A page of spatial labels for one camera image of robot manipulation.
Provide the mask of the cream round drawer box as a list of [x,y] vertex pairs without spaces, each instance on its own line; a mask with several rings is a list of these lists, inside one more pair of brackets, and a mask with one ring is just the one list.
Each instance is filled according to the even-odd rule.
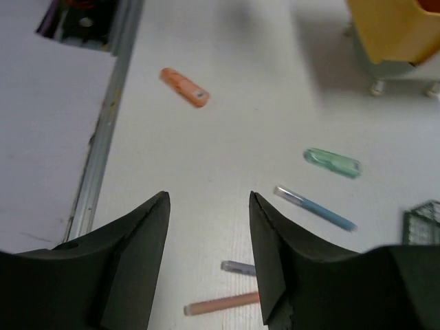
[[439,96],[439,2],[347,1],[351,15],[344,33],[372,77],[370,93],[380,96],[390,80],[429,83]]

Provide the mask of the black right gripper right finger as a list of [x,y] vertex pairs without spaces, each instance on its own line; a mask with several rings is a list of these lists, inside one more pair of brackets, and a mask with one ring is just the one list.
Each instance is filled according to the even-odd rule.
[[269,329],[438,329],[439,248],[332,244],[250,194],[250,233]]

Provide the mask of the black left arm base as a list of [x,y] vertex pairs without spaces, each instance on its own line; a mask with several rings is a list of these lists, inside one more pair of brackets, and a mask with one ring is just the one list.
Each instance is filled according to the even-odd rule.
[[118,7],[118,1],[50,1],[36,33],[76,47],[105,48]]

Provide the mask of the green transparent correction tape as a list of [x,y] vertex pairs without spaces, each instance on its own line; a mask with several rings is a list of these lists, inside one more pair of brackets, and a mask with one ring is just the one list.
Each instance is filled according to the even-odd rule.
[[303,153],[310,164],[325,168],[328,171],[355,179],[362,174],[362,164],[356,159],[324,151],[319,148],[308,148]]

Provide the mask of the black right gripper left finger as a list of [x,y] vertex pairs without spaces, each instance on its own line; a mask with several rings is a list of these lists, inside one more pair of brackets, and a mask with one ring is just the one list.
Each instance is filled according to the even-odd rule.
[[1,253],[2,329],[146,329],[170,196],[51,250]]

